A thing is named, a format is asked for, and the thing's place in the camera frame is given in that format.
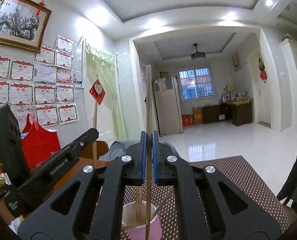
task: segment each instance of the pink cup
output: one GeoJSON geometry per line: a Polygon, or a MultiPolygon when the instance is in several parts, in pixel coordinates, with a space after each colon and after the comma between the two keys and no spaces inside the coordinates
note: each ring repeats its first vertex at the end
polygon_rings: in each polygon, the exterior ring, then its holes
{"type": "MultiPolygon", "coordinates": [[[[141,205],[142,214],[145,216],[146,201],[141,205]]],[[[151,204],[151,216],[156,210],[156,206],[151,204]]],[[[127,203],[123,206],[122,213],[122,227],[125,227],[128,223],[135,222],[135,202],[127,203]]],[[[145,240],[145,224],[137,227],[125,227],[125,231],[131,238],[131,240],[145,240]]],[[[149,240],[160,240],[162,238],[162,227],[158,214],[151,220],[151,226],[149,231],[149,240]]]]}

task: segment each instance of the ceiling lamp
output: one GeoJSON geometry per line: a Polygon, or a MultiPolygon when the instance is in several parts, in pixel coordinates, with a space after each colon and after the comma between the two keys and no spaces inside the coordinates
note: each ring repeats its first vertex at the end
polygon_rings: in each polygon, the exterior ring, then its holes
{"type": "Polygon", "coordinates": [[[193,46],[195,46],[196,52],[191,55],[192,60],[194,60],[198,57],[206,58],[206,55],[204,52],[197,51],[197,43],[194,43],[193,46]]]}

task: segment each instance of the white floor tile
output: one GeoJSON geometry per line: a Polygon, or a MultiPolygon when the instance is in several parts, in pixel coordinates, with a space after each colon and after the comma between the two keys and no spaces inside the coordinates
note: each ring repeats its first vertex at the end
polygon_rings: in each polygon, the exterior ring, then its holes
{"type": "Polygon", "coordinates": [[[277,132],[257,123],[234,126],[229,121],[189,126],[183,134],[159,137],[188,162],[242,155],[275,195],[296,160],[297,131],[277,132]]]}

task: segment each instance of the ceiling light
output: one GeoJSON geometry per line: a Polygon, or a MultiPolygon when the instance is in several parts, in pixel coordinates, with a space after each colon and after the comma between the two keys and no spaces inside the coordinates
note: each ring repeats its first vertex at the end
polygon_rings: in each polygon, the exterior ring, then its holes
{"type": "Polygon", "coordinates": [[[205,52],[197,51],[197,43],[194,43],[193,46],[195,46],[196,52],[191,55],[192,60],[199,58],[199,57],[206,58],[205,52]]]}
{"type": "Polygon", "coordinates": [[[145,28],[153,29],[153,28],[162,27],[163,25],[164,25],[163,22],[161,22],[160,20],[158,20],[156,18],[153,18],[148,21],[148,23],[145,25],[145,28]]]}
{"type": "Polygon", "coordinates": [[[265,2],[266,6],[271,6],[273,4],[272,0],[266,0],[265,2]]]}
{"type": "Polygon", "coordinates": [[[234,21],[234,20],[236,20],[236,14],[235,14],[235,12],[229,12],[228,14],[226,14],[223,17],[223,20],[226,20],[226,21],[234,21]]]}

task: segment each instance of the wooden chair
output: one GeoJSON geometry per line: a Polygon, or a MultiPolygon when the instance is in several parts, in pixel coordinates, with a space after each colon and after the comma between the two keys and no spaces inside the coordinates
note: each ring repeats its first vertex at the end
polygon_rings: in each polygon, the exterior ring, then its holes
{"type": "MultiPolygon", "coordinates": [[[[109,151],[109,146],[105,141],[96,141],[96,157],[103,156],[109,151]]],[[[88,147],[84,149],[81,155],[82,158],[93,159],[93,145],[90,144],[88,147]]]]}

